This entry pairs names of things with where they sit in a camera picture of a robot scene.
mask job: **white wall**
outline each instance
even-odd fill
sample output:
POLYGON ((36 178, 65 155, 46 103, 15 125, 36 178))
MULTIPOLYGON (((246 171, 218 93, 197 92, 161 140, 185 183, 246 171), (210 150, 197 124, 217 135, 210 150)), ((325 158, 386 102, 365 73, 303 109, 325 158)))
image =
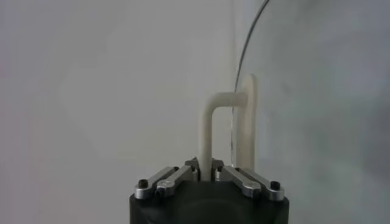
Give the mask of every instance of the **white wall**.
MULTIPOLYGON (((0 2, 0 223, 127 223, 235 79, 233 1, 0 2)), ((229 161, 229 110, 215 156, 229 161)))

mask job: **glass panel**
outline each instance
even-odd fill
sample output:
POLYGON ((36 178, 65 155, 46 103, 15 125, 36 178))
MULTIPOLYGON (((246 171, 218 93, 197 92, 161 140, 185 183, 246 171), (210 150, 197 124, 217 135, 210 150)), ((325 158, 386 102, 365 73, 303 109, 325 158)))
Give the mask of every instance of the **glass panel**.
POLYGON ((390 223, 389 9, 270 0, 255 25, 238 86, 258 77, 255 167, 290 223, 390 223))

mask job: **white hook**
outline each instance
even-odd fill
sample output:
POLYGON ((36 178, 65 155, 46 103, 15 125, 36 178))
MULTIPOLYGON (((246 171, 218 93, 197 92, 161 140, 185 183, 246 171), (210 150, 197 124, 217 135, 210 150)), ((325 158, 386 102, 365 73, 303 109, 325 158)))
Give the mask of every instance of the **white hook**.
POLYGON ((256 110, 255 76, 243 80, 243 91, 238 93, 217 93, 211 97, 200 120, 198 163, 200 179, 211 179, 211 145, 213 112, 219 107, 240 107, 237 129, 237 166, 253 169, 254 160, 254 117, 256 110))

